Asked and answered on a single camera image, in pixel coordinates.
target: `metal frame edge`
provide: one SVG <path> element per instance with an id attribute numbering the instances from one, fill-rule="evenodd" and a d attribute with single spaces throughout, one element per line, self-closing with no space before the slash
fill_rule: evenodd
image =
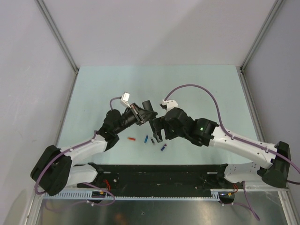
<path id="1" fill-rule="evenodd" d="M 75 73 L 78 73 L 79 68 L 77 67 L 64 39 L 62 38 L 62 35 L 60 34 L 60 31 L 58 30 L 44 0 L 35 0 L 37 3 L 37 6 L 39 10 L 41 11 L 42 15 L 44 16 L 44 19 L 46 20 L 52 34 L 54 35 L 58 45 L 60 46 L 61 50 L 63 51 L 64 55 L 66 56 L 70 66 L 75 71 Z"/>
<path id="2" fill-rule="evenodd" d="M 286 0 L 276 0 L 275 3 L 272 6 L 272 9 L 270 10 L 267 18 L 265 19 L 261 29 L 259 30 L 254 43 L 252 44 L 249 52 L 247 53 L 242 65 L 241 65 L 241 70 L 244 71 L 250 62 L 251 58 L 255 54 L 256 50 L 258 49 L 261 41 L 265 37 L 267 31 L 269 30 L 270 26 L 272 25 L 275 17 L 278 15 L 278 12 L 280 11 L 281 7 L 285 3 Z"/>
<path id="3" fill-rule="evenodd" d="M 285 213 L 285 218 L 288 225 L 300 224 L 299 215 L 293 204 L 293 199 L 290 190 L 278 191 L 282 209 Z"/>
<path id="4" fill-rule="evenodd" d="M 71 90 L 70 90 L 70 92 L 68 94 L 67 103 L 66 103 L 66 106 L 65 106 L 65 109 L 64 109 L 64 113 L 63 113 L 62 119 L 60 120 L 61 122 L 60 122 L 60 127 L 59 127 L 57 135 L 56 135 L 55 145 L 58 144 L 58 141 L 59 141 L 60 135 L 61 135 L 61 131 L 62 131 L 62 127 L 64 126 L 64 123 L 65 123 L 65 120 L 66 120 L 67 112 L 69 110 L 71 98 L 72 98 L 73 91 L 74 91 L 75 84 L 76 84 L 76 80 L 77 80 L 77 77 L 78 77 L 78 72 L 76 72 L 76 74 L 74 76 L 74 79 L 72 80 L 72 87 L 71 87 Z"/>
<path id="5" fill-rule="evenodd" d="M 27 224 L 28 218 L 30 216 L 31 208 L 33 206 L 34 196 L 35 196 L 35 193 L 34 193 L 34 190 L 32 190 L 32 193 L 31 193 L 31 196 L 30 196 L 30 200 L 29 200 L 29 202 L 28 202 L 28 204 L 26 206 L 25 214 L 24 214 L 24 216 L 21 219 L 21 223 L 20 224 L 22 224 L 22 225 Z"/>
<path id="6" fill-rule="evenodd" d="M 251 116 L 251 119 L 252 119 L 252 122 L 253 122 L 253 125 L 254 125 L 256 136 L 257 136 L 259 141 L 265 142 L 265 138 L 264 138 L 263 130 L 262 130 L 262 127 L 261 127 L 261 123 L 259 122 L 259 117 L 258 117 L 258 114 L 257 114 L 257 110 L 256 110 L 256 107 L 255 107 L 254 100 L 252 98 L 248 83 L 245 79 L 245 75 L 244 75 L 244 73 L 242 72 L 241 69 L 237 68 L 237 71 L 238 71 L 240 83 L 241 83 L 241 86 L 242 86 L 242 89 L 243 89 L 243 92 L 244 92 L 244 96 L 245 96 L 245 99 L 246 99 L 246 103 L 248 105 L 250 116 Z"/>
<path id="7" fill-rule="evenodd" d="M 265 137 L 263 134 L 263 130 L 261 127 L 261 123 L 259 122 L 259 117 L 257 114 L 257 110 L 249 89 L 249 86 L 247 84 L 247 81 L 245 79 L 245 72 L 243 72 L 243 70 L 241 68 L 237 67 L 237 71 L 238 71 L 238 75 L 239 75 L 239 79 L 240 79 L 240 83 L 245 95 L 245 99 L 250 111 L 250 115 L 251 115 L 251 119 L 254 125 L 254 129 L 257 135 L 257 138 L 259 141 L 265 142 Z M 265 185 L 262 183 L 260 184 L 262 189 L 265 190 Z M 255 188 L 257 186 L 257 184 L 247 184 L 248 188 L 252 188 L 252 186 Z M 293 198 L 291 196 L 290 190 L 287 189 L 286 191 L 283 190 L 278 190 L 278 195 L 281 201 L 281 205 L 283 208 L 283 211 L 285 213 L 285 218 L 288 222 L 288 225 L 295 225 L 295 224 L 300 224 L 300 219 L 299 219 L 299 215 L 297 212 L 297 209 L 295 207 L 295 204 L 293 202 Z"/>
<path id="8" fill-rule="evenodd" d="M 27 215 L 25 225 L 36 225 L 39 215 L 39 210 L 42 205 L 43 198 L 42 196 L 34 195 L 32 204 L 30 206 L 30 212 Z"/>

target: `silver metal surface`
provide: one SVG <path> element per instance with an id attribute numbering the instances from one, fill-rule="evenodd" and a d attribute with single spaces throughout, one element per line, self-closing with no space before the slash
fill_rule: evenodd
<path id="1" fill-rule="evenodd" d="M 44 195 L 44 199 L 77 199 L 77 200 L 103 200 L 103 198 L 92 197 L 92 192 L 96 190 L 63 190 L 55 196 Z M 116 196 L 117 200 L 135 200 L 135 201 L 219 201 L 218 191 L 211 191 L 211 197 L 128 197 Z M 111 200 L 112 197 L 107 196 L 105 200 Z"/>
<path id="2" fill-rule="evenodd" d="M 78 72 L 78 67 L 64 41 L 64 39 L 62 38 L 49 10 L 47 9 L 46 4 L 44 3 L 43 0 L 36 0 L 37 6 L 40 9 L 41 13 L 43 14 L 47 24 L 49 25 L 50 30 L 52 31 L 55 39 L 57 40 L 60 48 L 62 49 L 64 55 L 66 56 L 68 62 L 70 63 L 71 67 L 73 68 L 73 70 L 75 71 L 75 73 Z"/>
<path id="3" fill-rule="evenodd" d="M 20 224 L 26 224 L 27 223 L 28 218 L 30 217 L 31 209 L 34 207 L 34 205 L 33 205 L 33 203 L 34 203 L 34 197 L 35 197 L 35 193 L 34 193 L 34 190 L 32 190 L 31 198 L 30 198 L 29 204 L 28 204 L 28 206 L 26 208 L 25 216 L 22 219 L 22 222 Z"/>
<path id="4" fill-rule="evenodd" d="M 37 224 L 39 211 L 41 209 L 43 198 L 38 195 L 34 195 L 32 204 L 30 206 L 30 214 L 27 216 L 26 225 Z"/>
<path id="5" fill-rule="evenodd" d="M 241 65 L 242 71 L 245 70 L 247 67 L 249 61 L 251 60 L 252 56 L 256 52 L 257 48 L 259 47 L 260 42 L 262 41 L 263 37 L 267 33 L 269 27 L 272 25 L 275 17 L 277 16 L 278 12 L 280 11 L 281 7 L 283 6 L 283 3 L 285 0 L 276 0 L 274 3 L 271 11 L 269 12 L 266 20 L 264 21 L 260 31 L 258 32 L 258 35 L 256 36 L 254 43 L 252 44 L 250 51 L 248 52 L 247 56 L 244 59 L 244 62 Z"/>
<path id="6" fill-rule="evenodd" d="M 212 201 L 116 201 L 107 207 L 78 204 L 54 213 L 42 208 L 37 225 L 287 225 L 277 192 L 248 193 L 261 221 L 240 206 Z M 51 209 L 77 200 L 44 200 Z M 238 192 L 235 202 L 246 203 Z"/>
<path id="7" fill-rule="evenodd" d="M 285 212 L 285 217 L 288 225 L 300 224 L 299 215 L 296 208 L 291 204 L 290 191 L 279 192 L 279 199 L 281 201 L 282 209 Z"/>
<path id="8" fill-rule="evenodd" d="M 238 71 L 238 74 L 239 74 L 240 83 L 242 85 L 242 89 L 243 89 L 243 92 L 244 92 L 244 95 L 245 95 L 245 98 L 246 98 L 246 102 L 247 102 L 247 105 L 248 105 L 248 108 L 249 108 L 249 111 L 250 111 L 250 115 L 251 115 L 251 118 L 252 118 L 252 122 L 253 122 L 253 125 L 254 125 L 254 129 L 255 129 L 257 138 L 258 138 L 259 141 L 266 142 L 266 140 L 264 138 L 264 135 L 263 135 L 263 130 L 262 130 L 261 123 L 259 122 L 259 117 L 258 117 L 258 114 L 257 114 L 257 110 L 256 110 L 256 107 L 255 107 L 255 104 L 254 104 L 249 86 L 248 86 L 247 81 L 245 79 L 245 74 L 244 74 L 245 72 L 241 71 L 238 68 L 237 68 L 237 71 Z M 268 191 L 267 187 L 263 187 L 265 185 L 266 184 L 264 184 L 263 182 L 259 182 L 257 184 L 248 185 L 248 188 L 254 188 L 254 189 L 257 189 L 257 190 Z M 278 191 L 278 194 L 279 194 L 280 199 L 281 199 L 281 204 L 282 204 L 282 207 L 284 209 L 285 217 L 286 217 L 286 220 L 288 221 L 288 224 L 291 224 L 291 225 L 300 224 L 299 215 L 298 215 L 297 209 L 295 207 L 295 204 L 293 202 L 293 198 L 291 197 L 290 194 L 287 195 L 289 197 L 284 198 L 282 196 L 284 194 L 282 194 L 282 193 L 285 193 L 285 192 Z"/>

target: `red object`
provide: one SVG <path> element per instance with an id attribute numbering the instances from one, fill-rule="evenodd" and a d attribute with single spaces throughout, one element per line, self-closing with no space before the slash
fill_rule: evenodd
<path id="1" fill-rule="evenodd" d="M 236 184 L 233 184 L 233 187 L 234 187 L 234 189 L 236 189 L 236 190 L 234 191 L 234 193 L 237 193 L 238 190 L 239 190 L 239 187 L 238 187 Z"/>
<path id="2" fill-rule="evenodd" d="M 106 189 L 108 191 L 110 191 L 111 190 L 111 186 L 109 185 L 108 181 L 105 179 L 105 180 L 103 180 L 103 182 L 106 184 Z"/>

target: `small cylinder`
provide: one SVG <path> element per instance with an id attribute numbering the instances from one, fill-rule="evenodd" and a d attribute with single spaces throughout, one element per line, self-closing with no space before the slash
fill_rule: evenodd
<path id="1" fill-rule="evenodd" d="M 142 106 L 144 107 L 145 110 L 154 111 L 150 100 L 142 102 Z"/>
<path id="2" fill-rule="evenodd" d="M 166 144 L 164 144 L 164 146 L 161 148 L 161 151 L 163 151 L 166 148 Z"/>
<path id="3" fill-rule="evenodd" d="M 148 141 L 148 135 L 146 135 L 144 143 L 147 143 L 147 141 Z"/>

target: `metal floor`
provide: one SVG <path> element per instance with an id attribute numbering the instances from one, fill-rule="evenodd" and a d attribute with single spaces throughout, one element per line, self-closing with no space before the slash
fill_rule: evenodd
<path id="1" fill-rule="evenodd" d="M 287 225 L 277 192 L 249 192 L 259 215 L 240 206 L 222 206 L 216 201 L 116 201 L 107 207 L 79 204 L 60 213 L 50 209 L 66 207 L 77 200 L 43 200 L 36 225 Z M 236 203 L 246 203 L 238 192 Z"/>

